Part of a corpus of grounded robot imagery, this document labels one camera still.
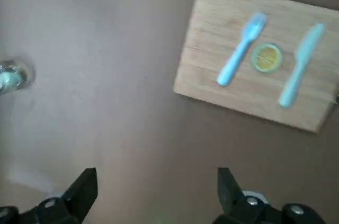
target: cutting board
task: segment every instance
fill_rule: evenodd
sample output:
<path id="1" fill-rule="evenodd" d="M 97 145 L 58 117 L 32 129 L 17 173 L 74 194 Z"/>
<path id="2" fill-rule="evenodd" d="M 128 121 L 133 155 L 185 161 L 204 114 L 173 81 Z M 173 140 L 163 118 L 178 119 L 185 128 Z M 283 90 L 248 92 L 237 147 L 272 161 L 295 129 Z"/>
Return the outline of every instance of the cutting board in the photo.
<path id="1" fill-rule="evenodd" d="M 217 84 L 225 61 L 240 41 L 254 12 L 264 12 L 267 24 L 252 43 L 235 78 Z M 315 23 L 327 30 L 304 74 L 294 105 L 282 108 L 278 99 L 295 65 L 294 52 Z M 255 47 L 276 44 L 283 52 L 274 73 L 256 71 Z M 339 82 L 339 12 L 289 0 L 195 0 L 174 91 L 257 117 L 317 132 L 334 104 Z"/>

